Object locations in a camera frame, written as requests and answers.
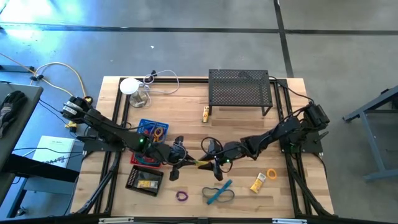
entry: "purple rubber band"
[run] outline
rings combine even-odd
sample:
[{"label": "purple rubber band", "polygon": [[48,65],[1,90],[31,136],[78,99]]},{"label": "purple rubber band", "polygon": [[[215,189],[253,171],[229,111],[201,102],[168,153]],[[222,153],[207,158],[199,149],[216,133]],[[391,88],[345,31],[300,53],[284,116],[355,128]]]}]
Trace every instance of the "purple rubber band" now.
[{"label": "purple rubber band", "polygon": [[[180,198],[180,194],[183,194],[185,196],[185,198]],[[177,200],[179,202],[184,202],[186,200],[188,200],[188,194],[184,191],[179,190],[176,194],[175,197],[177,198]]]}]

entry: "yellow cable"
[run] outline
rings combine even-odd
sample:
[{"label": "yellow cable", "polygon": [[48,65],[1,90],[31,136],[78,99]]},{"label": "yellow cable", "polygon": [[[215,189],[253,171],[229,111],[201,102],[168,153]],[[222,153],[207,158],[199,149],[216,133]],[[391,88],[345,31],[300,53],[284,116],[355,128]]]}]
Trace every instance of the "yellow cable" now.
[{"label": "yellow cable", "polygon": [[[20,65],[22,68],[24,68],[24,69],[30,71],[30,72],[33,74],[34,77],[37,76],[37,73],[39,72],[40,69],[42,69],[42,68],[44,68],[44,67],[46,67],[46,66],[49,66],[49,65],[63,65],[63,66],[65,66],[65,67],[69,68],[70,70],[72,70],[72,71],[76,74],[76,76],[77,76],[78,79],[79,79],[80,86],[81,86],[81,90],[83,91],[83,95],[84,95],[84,97],[86,97],[85,87],[84,87],[84,85],[83,85],[83,81],[81,80],[81,77],[80,77],[79,73],[78,73],[75,69],[73,69],[71,66],[69,66],[69,65],[67,65],[67,64],[65,64],[65,63],[61,63],[61,62],[51,62],[51,63],[47,63],[47,64],[45,64],[45,65],[40,66],[36,71],[32,71],[31,69],[29,69],[29,68],[26,67],[25,65],[23,65],[23,64],[21,64],[21,63],[19,63],[19,62],[17,62],[16,60],[14,60],[14,59],[8,57],[7,55],[4,55],[4,54],[2,54],[2,53],[0,53],[0,55],[2,55],[3,57],[6,57],[6,58],[8,58],[9,60],[11,60],[11,61],[17,63],[17,64]],[[61,88],[61,87],[59,87],[59,86],[56,86],[56,85],[50,83],[50,82],[49,82],[48,80],[46,80],[45,78],[42,78],[42,80],[43,80],[45,83],[49,84],[50,86],[52,86],[52,87],[54,87],[54,88],[57,88],[57,89],[59,89],[59,90],[62,90],[62,91],[64,91],[65,93],[68,93],[70,96],[73,96],[73,94],[71,94],[68,90],[66,90],[66,89],[64,89],[64,88]]]}]

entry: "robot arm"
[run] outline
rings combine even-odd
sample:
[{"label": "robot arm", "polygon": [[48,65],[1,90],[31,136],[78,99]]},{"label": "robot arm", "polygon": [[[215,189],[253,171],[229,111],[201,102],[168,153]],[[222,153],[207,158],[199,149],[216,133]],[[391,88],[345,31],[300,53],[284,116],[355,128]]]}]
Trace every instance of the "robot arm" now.
[{"label": "robot arm", "polygon": [[[304,119],[299,120],[295,113],[304,113]],[[135,128],[122,128],[104,117],[87,101],[79,97],[71,97],[62,110],[63,117],[76,123],[85,123],[98,132],[99,140],[106,144],[116,144],[122,149],[127,147],[134,153],[166,162],[173,166],[170,180],[178,179],[178,169],[183,166],[197,165],[199,169],[212,170],[218,180],[223,179],[220,166],[242,157],[257,159],[267,146],[282,138],[288,138],[291,145],[305,141],[310,132],[325,129],[330,122],[320,105],[309,103],[307,106],[288,115],[274,129],[258,136],[248,136],[240,142],[227,142],[224,146],[212,139],[205,156],[195,160],[183,148],[183,137],[179,136],[173,146],[153,143],[150,136],[130,131]]]}]

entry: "yellow label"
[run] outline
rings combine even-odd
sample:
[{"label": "yellow label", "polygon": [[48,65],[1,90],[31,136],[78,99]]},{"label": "yellow label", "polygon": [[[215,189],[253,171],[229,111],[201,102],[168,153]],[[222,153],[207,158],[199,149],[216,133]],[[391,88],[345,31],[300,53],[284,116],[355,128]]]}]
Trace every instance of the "yellow label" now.
[{"label": "yellow label", "polygon": [[205,106],[205,110],[203,111],[203,117],[201,119],[203,123],[207,123],[209,121],[209,107]]},{"label": "yellow label", "polygon": [[151,180],[138,180],[137,188],[157,188],[157,181]]}]

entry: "black tray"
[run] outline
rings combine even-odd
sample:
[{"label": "black tray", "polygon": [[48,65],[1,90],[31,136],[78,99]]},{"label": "black tray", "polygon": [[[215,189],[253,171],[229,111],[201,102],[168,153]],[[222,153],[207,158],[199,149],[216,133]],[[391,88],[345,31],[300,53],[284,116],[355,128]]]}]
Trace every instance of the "black tray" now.
[{"label": "black tray", "polygon": [[[162,183],[163,172],[147,169],[140,166],[133,166],[127,179],[126,188],[136,192],[144,193],[156,197]],[[158,181],[157,189],[143,189],[137,188],[138,180],[153,180]]]}]

